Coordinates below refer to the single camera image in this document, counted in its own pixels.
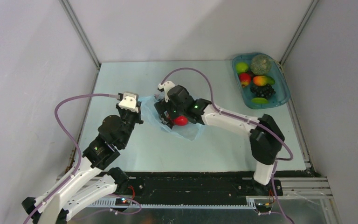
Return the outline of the light blue printed plastic bag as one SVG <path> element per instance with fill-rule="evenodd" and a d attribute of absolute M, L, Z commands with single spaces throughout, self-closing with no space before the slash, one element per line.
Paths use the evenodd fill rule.
<path fill-rule="evenodd" d="M 138 101 L 141 102 L 141 117 L 143 121 L 151 124 L 152 126 L 160 129 L 165 133 L 169 133 L 175 137 L 189 141 L 193 141 L 203 134 L 205 127 L 201 124 L 192 124 L 189 122 L 185 126 L 175 125 L 172 129 L 163 124 L 157 110 L 154 107 L 154 104 L 159 100 L 160 96 L 158 96 L 158 98 L 155 96 L 139 98 Z"/>

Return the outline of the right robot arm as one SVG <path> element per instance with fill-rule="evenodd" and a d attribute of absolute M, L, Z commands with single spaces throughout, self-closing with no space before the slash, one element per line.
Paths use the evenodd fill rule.
<path fill-rule="evenodd" d="M 184 118 L 188 124 L 215 126 L 247 137 L 252 156 L 256 160 L 253 191 L 258 195 L 270 191 L 276 157 L 285 140 L 282 131 L 270 115 L 252 117 L 225 110 L 209 100 L 194 99 L 185 87 L 173 82 L 159 84 L 157 89 L 164 96 L 154 104 L 154 107 L 161 123 L 168 128 L 178 126 L 178 119 Z"/>

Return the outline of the dark purple fake grape bunch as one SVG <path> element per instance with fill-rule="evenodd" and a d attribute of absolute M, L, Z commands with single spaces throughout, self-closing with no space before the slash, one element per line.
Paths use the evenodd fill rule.
<path fill-rule="evenodd" d="M 276 94 L 275 89 L 270 84 L 266 84 L 265 86 L 253 85 L 250 87 L 250 91 L 256 98 L 270 99 Z"/>

